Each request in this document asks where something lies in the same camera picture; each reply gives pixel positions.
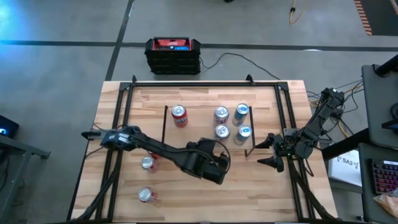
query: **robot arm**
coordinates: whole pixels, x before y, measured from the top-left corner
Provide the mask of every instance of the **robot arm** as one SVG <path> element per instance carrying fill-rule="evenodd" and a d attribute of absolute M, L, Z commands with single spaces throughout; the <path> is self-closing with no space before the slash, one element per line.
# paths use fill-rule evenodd
<path fill-rule="evenodd" d="M 256 148 L 272 146 L 274 152 L 274 156 L 259 159 L 258 162 L 283 172 L 284 164 L 281 157 L 296 155 L 300 159 L 308 159 L 319 140 L 319 135 L 322 134 L 323 124 L 337 107 L 344 104 L 344 100 L 343 92 L 337 92 L 332 88 L 323 90 L 317 110 L 302 129 L 286 135 L 285 139 L 280 134 L 269 133 L 267 139 L 256 146 Z"/>
<path fill-rule="evenodd" d="M 223 153 L 219 157 L 213 154 L 215 142 L 201 139 L 198 142 L 188 142 L 185 149 L 177 149 L 146 136 L 137 126 L 126 126 L 122 131 L 108 132 L 101 146 L 125 151 L 140 147 L 173 161 L 189 175 L 222 184 L 228 172 L 230 158 Z"/>

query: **red soda can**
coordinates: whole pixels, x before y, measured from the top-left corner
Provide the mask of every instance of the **red soda can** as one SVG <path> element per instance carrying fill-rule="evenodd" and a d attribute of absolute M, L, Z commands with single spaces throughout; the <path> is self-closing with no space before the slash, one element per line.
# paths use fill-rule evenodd
<path fill-rule="evenodd" d="M 157 193 L 150 187 L 144 187 L 138 192 L 138 199 L 141 202 L 153 202 L 157 199 Z"/>
<path fill-rule="evenodd" d="M 155 153 L 153 153 L 153 152 L 149 152 L 149 151 L 148 151 L 148 154 L 149 154 L 152 158 L 154 158 L 154 159 L 160 159 L 160 158 L 161 158 L 160 155 L 155 154 Z"/>
<path fill-rule="evenodd" d="M 183 128 L 188 124 L 188 114 L 185 107 L 182 105 L 174 106 L 172 109 L 172 116 L 177 127 Z"/>
<path fill-rule="evenodd" d="M 159 164 L 157 163 L 157 161 L 151 156 L 146 156 L 141 161 L 141 167 L 151 173 L 156 173 L 156 171 L 158 170 L 158 166 Z"/>

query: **red battery box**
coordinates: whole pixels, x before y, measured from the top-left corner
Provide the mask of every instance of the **red battery box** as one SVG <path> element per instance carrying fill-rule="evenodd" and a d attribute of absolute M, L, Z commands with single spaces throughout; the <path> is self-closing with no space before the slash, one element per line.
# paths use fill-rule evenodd
<path fill-rule="evenodd" d="M 145 55 L 156 75 L 200 73 L 200 43 L 188 37 L 154 37 L 146 43 Z"/>

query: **table leg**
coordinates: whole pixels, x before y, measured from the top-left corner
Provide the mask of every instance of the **table leg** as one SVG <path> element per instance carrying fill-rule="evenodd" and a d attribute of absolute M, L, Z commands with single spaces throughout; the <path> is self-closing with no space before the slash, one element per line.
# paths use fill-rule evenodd
<path fill-rule="evenodd" d="M 358 144 L 361 142 L 370 143 L 368 128 L 322 149 L 323 160 L 329 160 L 346 152 L 350 152 L 351 150 L 358 148 Z"/>

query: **silver soda can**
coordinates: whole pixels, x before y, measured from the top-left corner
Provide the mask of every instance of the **silver soda can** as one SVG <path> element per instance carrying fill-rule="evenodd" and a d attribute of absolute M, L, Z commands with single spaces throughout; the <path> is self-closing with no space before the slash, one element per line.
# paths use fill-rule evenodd
<path fill-rule="evenodd" d="M 215 129 L 215 138 L 219 141 L 228 139 L 230 130 L 225 124 L 219 124 Z"/>
<path fill-rule="evenodd" d="M 151 156 L 146 156 L 141 161 L 141 167 L 144 170 L 148 170 L 151 173 L 155 173 L 158 170 L 158 163 L 156 159 Z"/>
<path fill-rule="evenodd" d="M 214 120 L 217 124 L 225 124 L 229 118 L 229 111 L 225 106 L 219 106 L 214 110 Z"/>
<path fill-rule="evenodd" d="M 238 104 L 235 110 L 234 119 L 232 120 L 232 123 L 235 126 L 242 125 L 248 113 L 249 113 L 249 106 L 247 104 L 245 103 Z"/>
<path fill-rule="evenodd" d="M 153 202 L 157 199 L 157 193 L 150 187 L 144 187 L 138 192 L 138 199 L 141 202 Z"/>
<path fill-rule="evenodd" d="M 248 125 L 242 125 L 239 127 L 238 133 L 236 133 L 234 142 L 235 144 L 241 146 L 243 145 L 246 140 L 251 136 L 251 128 Z"/>

